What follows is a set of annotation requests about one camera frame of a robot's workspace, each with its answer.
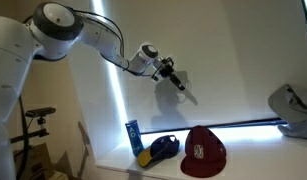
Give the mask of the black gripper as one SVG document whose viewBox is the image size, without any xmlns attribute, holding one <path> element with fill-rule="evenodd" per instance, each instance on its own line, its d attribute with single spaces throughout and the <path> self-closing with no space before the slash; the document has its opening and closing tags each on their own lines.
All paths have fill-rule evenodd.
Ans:
<svg viewBox="0 0 307 180">
<path fill-rule="evenodd" d="M 158 76 L 162 78 L 169 77 L 170 81 L 180 90 L 183 91 L 185 89 L 184 85 L 177 78 L 176 75 L 172 74 L 174 72 L 173 69 L 174 62 L 171 57 L 160 57 L 153 62 L 153 67 L 155 68 L 155 72 L 152 74 L 153 80 L 158 80 Z"/>
</svg>

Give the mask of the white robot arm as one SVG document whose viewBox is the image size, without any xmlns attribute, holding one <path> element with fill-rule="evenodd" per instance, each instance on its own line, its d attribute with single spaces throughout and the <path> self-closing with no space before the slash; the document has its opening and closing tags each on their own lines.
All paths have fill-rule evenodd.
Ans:
<svg viewBox="0 0 307 180">
<path fill-rule="evenodd" d="M 11 141 L 5 124 L 23 89 L 35 59 L 55 62 L 69 54 L 76 42 L 94 49 L 107 61 L 135 75 L 155 68 L 153 80 L 168 78 L 179 89 L 184 86 L 174 75 L 169 58 L 158 55 L 156 47 L 143 43 L 131 59 L 123 55 L 121 31 L 101 15 L 74 10 L 57 2 L 39 4 L 28 23 L 0 16 L 0 180 L 16 180 Z"/>
</svg>

